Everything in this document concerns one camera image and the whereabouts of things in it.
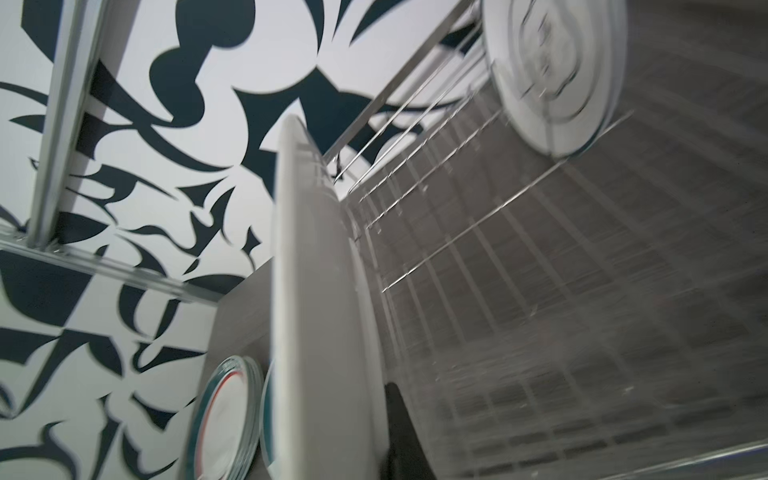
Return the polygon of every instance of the dish rack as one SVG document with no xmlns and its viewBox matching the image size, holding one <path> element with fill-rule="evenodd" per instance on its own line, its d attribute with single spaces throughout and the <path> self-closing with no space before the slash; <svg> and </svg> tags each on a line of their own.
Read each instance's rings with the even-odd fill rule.
<svg viewBox="0 0 768 480">
<path fill-rule="evenodd" d="M 768 135 L 707 105 L 768 87 L 714 7 L 678 5 L 629 2 L 616 121 L 581 156 L 533 151 L 488 81 L 343 201 L 439 478 L 765 478 Z"/>
</svg>

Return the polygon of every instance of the wire rack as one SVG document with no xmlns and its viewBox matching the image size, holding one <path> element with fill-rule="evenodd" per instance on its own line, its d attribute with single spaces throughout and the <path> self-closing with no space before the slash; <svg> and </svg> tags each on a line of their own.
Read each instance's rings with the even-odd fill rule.
<svg viewBox="0 0 768 480">
<path fill-rule="evenodd" d="M 617 122 L 580 157 L 486 84 L 344 202 L 440 478 L 765 478 L 768 35 L 675 5 L 630 3 Z"/>
</svg>

